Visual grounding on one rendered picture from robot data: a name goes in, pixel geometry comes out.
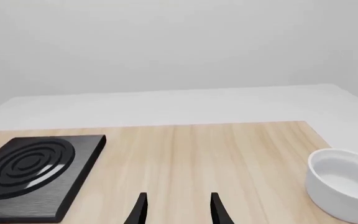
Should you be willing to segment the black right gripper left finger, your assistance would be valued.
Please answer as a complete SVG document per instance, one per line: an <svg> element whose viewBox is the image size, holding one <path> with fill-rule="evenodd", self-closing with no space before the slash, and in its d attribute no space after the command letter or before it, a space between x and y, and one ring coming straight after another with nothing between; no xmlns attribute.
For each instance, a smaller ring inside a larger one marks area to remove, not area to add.
<svg viewBox="0 0 358 224"><path fill-rule="evenodd" d="M124 224L145 224L147 219L147 193L139 194L138 199L133 206L129 216Z"/></svg>

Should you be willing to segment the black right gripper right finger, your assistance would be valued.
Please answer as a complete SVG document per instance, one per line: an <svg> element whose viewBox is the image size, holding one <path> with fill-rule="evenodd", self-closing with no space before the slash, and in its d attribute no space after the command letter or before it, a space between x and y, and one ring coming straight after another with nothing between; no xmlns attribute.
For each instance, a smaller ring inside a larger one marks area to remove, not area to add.
<svg viewBox="0 0 358 224"><path fill-rule="evenodd" d="M213 224L234 224L216 192L211 194L210 210Z"/></svg>

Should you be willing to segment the flat black stove plate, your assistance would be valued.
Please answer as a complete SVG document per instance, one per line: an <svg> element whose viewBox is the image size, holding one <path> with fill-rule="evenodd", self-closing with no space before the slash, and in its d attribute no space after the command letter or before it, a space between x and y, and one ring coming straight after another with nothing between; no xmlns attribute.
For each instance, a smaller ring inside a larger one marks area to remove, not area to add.
<svg viewBox="0 0 358 224"><path fill-rule="evenodd" d="M0 147L0 224L60 223L106 136L12 138Z"/></svg>

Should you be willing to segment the white ceramic bowl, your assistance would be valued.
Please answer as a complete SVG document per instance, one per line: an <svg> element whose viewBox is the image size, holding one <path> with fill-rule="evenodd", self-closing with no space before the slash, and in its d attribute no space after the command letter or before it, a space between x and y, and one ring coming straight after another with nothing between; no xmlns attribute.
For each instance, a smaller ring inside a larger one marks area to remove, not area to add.
<svg viewBox="0 0 358 224"><path fill-rule="evenodd" d="M312 152L307 160L305 189L327 214L358 224L358 153L344 149Z"/></svg>

